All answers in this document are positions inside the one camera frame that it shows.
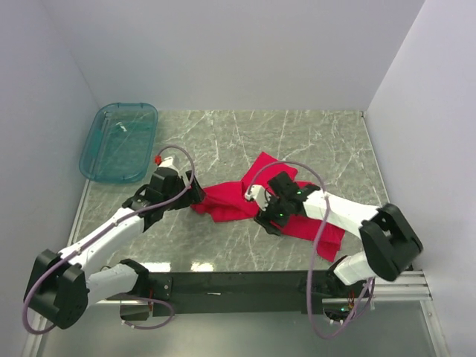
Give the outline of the red t shirt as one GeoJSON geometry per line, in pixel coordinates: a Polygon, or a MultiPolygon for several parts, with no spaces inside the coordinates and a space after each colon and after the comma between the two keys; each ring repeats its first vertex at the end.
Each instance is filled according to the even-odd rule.
{"type": "MultiPolygon", "coordinates": [[[[268,181],[281,172],[287,173],[295,179],[298,170],[286,164],[276,164],[261,173],[252,184],[255,175],[267,164],[277,162],[277,159],[266,152],[261,152],[251,168],[240,181],[226,181],[214,186],[205,187],[205,198],[201,203],[192,205],[192,209],[199,214],[209,214],[214,222],[230,222],[254,218],[260,206],[271,198],[271,189],[268,181]],[[261,189],[252,189],[258,192],[258,199],[248,201],[248,188],[262,186],[261,189]]],[[[306,218],[304,216],[291,216],[289,223],[284,228],[279,228],[284,235],[313,241],[321,226],[321,220],[306,218]]],[[[341,241],[345,231],[327,223],[321,235],[316,251],[318,256],[333,262],[341,249],[341,241]]]]}

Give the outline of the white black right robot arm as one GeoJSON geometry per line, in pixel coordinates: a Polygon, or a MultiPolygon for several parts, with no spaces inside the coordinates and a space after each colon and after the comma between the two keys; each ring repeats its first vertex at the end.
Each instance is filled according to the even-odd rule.
{"type": "Polygon", "coordinates": [[[254,219],[269,234],[278,235],[291,218],[301,216],[361,240],[361,252],[342,257],[311,285],[314,293],[326,298],[342,297],[357,283],[374,277],[393,282],[423,251],[417,234],[391,203],[364,205],[328,194],[315,184],[299,187],[285,172],[266,187],[251,185],[244,197],[257,204],[254,219]]]}

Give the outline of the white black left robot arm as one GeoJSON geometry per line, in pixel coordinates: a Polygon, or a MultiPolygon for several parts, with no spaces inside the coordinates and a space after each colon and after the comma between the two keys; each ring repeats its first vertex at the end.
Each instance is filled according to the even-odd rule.
{"type": "Polygon", "coordinates": [[[152,303],[154,288],[143,265],[126,259],[107,270],[101,266],[109,254],[159,222],[166,211],[198,204],[204,197],[194,170],[181,176],[175,167],[157,167],[149,183],[95,231],[57,253],[46,249],[36,257],[23,300],[24,328],[38,333],[28,323],[28,310],[53,327],[67,329],[92,304],[115,295],[152,303]]]}

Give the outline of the teal transparent plastic bin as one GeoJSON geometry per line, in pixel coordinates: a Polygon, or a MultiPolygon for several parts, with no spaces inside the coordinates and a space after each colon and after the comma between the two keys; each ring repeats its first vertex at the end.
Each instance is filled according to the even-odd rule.
{"type": "Polygon", "coordinates": [[[90,181],[131,184],[147,173],[158,124],[148,103],[111,103],[94,117],[79,161],[90,181]]]}

